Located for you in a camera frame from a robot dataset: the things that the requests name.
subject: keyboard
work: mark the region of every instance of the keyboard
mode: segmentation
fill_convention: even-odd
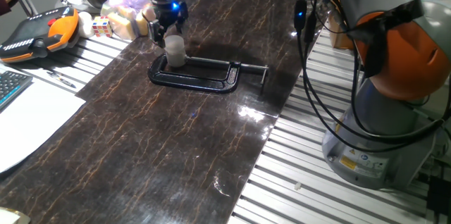
[[[33,77],[11,71],[0,74],[0,111],[26,89],[32,79]]]

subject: yellow warning label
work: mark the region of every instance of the yellow warning label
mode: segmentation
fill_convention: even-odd
[[[340,131],[341,125],[337,124],[335,126],[335,133],[338,133],[338,131]]]
[[[348,168],[354,170],[357,163],[346,156],[341,156],[340,162]]]

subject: dark marble surface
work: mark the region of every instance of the dark marble surface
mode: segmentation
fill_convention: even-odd
[[[34,224],[226,223],[301,69],[294,2],[187,0],[188,54],[270,65],[264,94],[256,75],[226,95],[153,85],[158,52],[135,40],[0,182],[0,206]]]

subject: small white cup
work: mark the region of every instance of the small white cup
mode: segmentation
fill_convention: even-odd
[[[185,65],[185,42],[181,36],[173,35],[164,39],[168,65],[174,68]]]

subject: white paper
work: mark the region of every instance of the white paper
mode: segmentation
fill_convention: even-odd
[[[19,215],[0,209],[0,224],[14,224],[20,218]]]
[[[0,173],[38,149],[84,102],[70,92],[33,79],[0,113]]]

